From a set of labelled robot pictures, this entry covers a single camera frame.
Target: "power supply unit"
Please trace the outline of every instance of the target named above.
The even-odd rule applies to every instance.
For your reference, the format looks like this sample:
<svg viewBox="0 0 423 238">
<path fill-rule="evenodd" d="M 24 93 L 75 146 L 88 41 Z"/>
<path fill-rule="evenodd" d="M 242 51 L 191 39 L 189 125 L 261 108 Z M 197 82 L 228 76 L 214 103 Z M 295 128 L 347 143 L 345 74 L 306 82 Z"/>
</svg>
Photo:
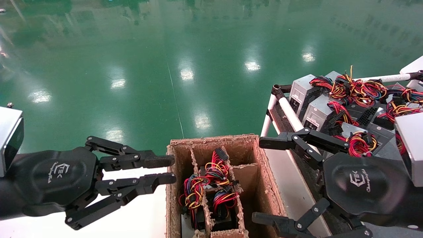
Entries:
<svg viewBox="0 0 423 238">
<path fill-rule="evenodd" d="M 370 134 L 373 134 L 377 140 L 377 148 L 373 151 L 373 154 L 377 154 L 385 146 L 390 146 L 389 141 L 391 141 L 392 139 L 395 140 L 394 130 L 385 129 L 374 123 L 370 123 L 366 129 Z"/>
<path fill-rule="evenodd" d="M 345 108 L 351 115 L 351 118 L 358 122 L 359 127 L 366 128 L 369 123 L 373 121 L 375 114 L 379 109 L 379 104 L 370 108 L 364 108 L 356 104 L 350 104 Z"/>
<path fill-rule="evenodd" d="M 335 125 L 335 122 L 344 115 L 344 112 L 335 113 L 327 105 L 331 101 L 337 101 L 336 99 L 330 98 L 325 94 L 320 95 L 314 101 L 312 101 L 302 120 L 304 127 L 308 127 L 312 130 L 320 131 L 323 133 L 327 132 L 328 128 Z"/>
<path fill-rule="evenodd" d="M 308 104 L 322 93 L 322 88 L 310 85 L 310 81 L 314 78 L 314 75 L 307 75 L 294 80 L 292 83 L 288 100 L 300 121 L 304 117 Z"/>
</svg>

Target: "white table surface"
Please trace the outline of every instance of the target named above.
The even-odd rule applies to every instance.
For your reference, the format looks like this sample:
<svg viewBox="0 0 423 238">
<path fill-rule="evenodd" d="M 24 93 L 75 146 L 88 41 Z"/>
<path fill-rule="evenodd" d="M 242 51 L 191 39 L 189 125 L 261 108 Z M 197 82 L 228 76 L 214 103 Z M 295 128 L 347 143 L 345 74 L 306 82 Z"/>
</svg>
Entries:
<svg viewBox="0 0 423 238">
<path fill-rule="evenodd" d="M 107 172 L 104 180 L 164 173 L 166 168 Z M 166 232 L 165 185 L 154 194 L 142 195 L 128 205 L 75 231 L 65 224 L 65 213 L 0 221 L 0 238 L 164 238 Z"/>
</svg>

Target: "wire connector plug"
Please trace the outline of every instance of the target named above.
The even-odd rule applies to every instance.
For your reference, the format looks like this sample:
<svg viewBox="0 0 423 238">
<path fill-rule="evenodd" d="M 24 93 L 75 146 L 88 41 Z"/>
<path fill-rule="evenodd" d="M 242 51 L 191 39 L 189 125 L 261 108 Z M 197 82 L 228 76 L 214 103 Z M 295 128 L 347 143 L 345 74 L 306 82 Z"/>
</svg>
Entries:
<svg viewBox="0 0 423 238">
<path fill-rule="evenodd" d="M 216 148 L 214 151 L 223 161 L 227 161 L 229 159 L 229 155 L 225 151 L 223 151 L 222 148 Z"/>
</svg>

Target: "black connector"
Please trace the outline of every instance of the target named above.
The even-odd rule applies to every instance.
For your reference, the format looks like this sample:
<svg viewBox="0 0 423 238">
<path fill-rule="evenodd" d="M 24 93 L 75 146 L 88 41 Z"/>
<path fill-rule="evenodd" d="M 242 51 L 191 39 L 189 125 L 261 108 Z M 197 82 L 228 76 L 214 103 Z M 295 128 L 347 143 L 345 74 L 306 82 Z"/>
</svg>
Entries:
<svg viewBox="0 0 423 238">
<path fill-rule="evenodd" d="M 216 154 L 223 160 L 223 161 L 227 161 L 228 159 L 229 159 L 229 155 L 228 154 L 226 154 L 226 152 L 225 151 L 223 151 L 223 149 L 222 148 L 216 148 L 215 150 L 214 150 L 215 152 L 216 152 Z"/>
<path fill-rule="evenodd" d="M 182 214 L 187 214 L 188 213 L 188 207 L 186 207 L 186 206 L 183 206 L 182 207 Z"/>
<path fill-rule="evenodd" d="M 197 213 L 195 214 L 195 221 L 197 222 L 197 229 L 203 230 L 206 228 L 205 223 L 206 219 L 204 218 L 204 209 L 203 207 L 199 207 L 197 209 Z"/>
<path fill-rule="evenodd" d="M 395 125 L 388 119 L 375 117 L 373 123 L 388 130 L 395 129 Z"/>
<path fill-rule="evenodd" d="M 227 192 L 227 193 L 231 193 L 232 191 L 232 186 L 228 185 L 228 186 L 223 186 L 223 189 Z"/>
<path fill-rule="evenodd" d="M 405 105 L 405 99 L 401 96 L 392 96 L 392 101 L 395 103 L 395 105 Z"/>
<path fill-rule="evenodd" d="M 196 200 L 196 197 L 195 196 L 191 196 L 190 197 L 190 202 L 195 202 L 195 200 Z"/>
<path fill-rule="evenodd" d="M 372 139 L 371 139 L 371 134 L 370 133 L 366 133 L 362 136 L 362 139 L 368 144 L 371 145 L 372 144 Z"/>
<path fill-rule="evenodd" d="M 330 136 L 341 135 L 342 132 L 343 132 L 342 126 L 339 124 L 336 124 L 333 127 L 330 127 L 327 129 L 327 134 Z"/>
</svg>

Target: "black clamp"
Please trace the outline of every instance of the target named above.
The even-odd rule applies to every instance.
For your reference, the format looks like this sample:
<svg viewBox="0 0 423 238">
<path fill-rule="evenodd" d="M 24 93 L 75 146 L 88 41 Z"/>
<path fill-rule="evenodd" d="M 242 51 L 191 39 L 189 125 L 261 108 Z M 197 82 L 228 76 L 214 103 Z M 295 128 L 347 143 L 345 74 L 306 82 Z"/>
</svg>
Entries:
<svg viewBox="0 0 423 238">
<path fill-rule="evenodd" d="M 294 133 L 281 132 L 278 137 L 260 137 L 259 147 L 264 149 L 292 149 L 306 161 L 313 169 L 320 169 L 323 157 L 308 144 L 322 148 L 332 154 L 347 152 L 349 143 L 323 134 L 321 132 L 304 128 Z"/>
<path fill-rule="evenodd" d="M 159 185 L 176 182 L 173 173 L 148 174 L 139 178 L 125 178 L 116 181 L 102 180 L 103 169 L 105 171 L 117 171 L 141 167 L 167 167 L 175 163 L 175 158 L 171 155 L 157 156 L 151 150 L 138 151 L 127 145 L 95 136 L 87 137 L 85 148 L 90 152 L 100 151 L 111 156 L 100 158 L 93 174 L 91 193 L 75 201 L 72 204 L 73 206 L 65 211 L 65 223 L 74 230 L 79 230 L 118 210 L 137 196 L 154 193 Z M 108 195 L 108 197 L 87 206 L 99 194 Z"/>
<path fill-rule="evenodd" d="M 273 226 L 277 235 L 284 238 L 316 238 L 308 227 L 330 206 L 325 198 L 318 201 L 298 221 L 285 216 L 275 216 L 265 213 L 254 212 L 251 219 L 254 223 Z M 348 220 L 351 231 L 331 235 L 326 238 L 371 238 L 373 233 L 366 228 L 358 219 Z"/>
<path fill-rule="evenodd" d="M 171 155 L 157 156 L 152 150 L 135 150 L 127 145 L 89 136 L 85 143 L 90 151 L 112 155 L 100 158 L 100 167 L 105 171 L 136 168 L 159 168 L 171 166 L 175 158 Z"/>
</svg>

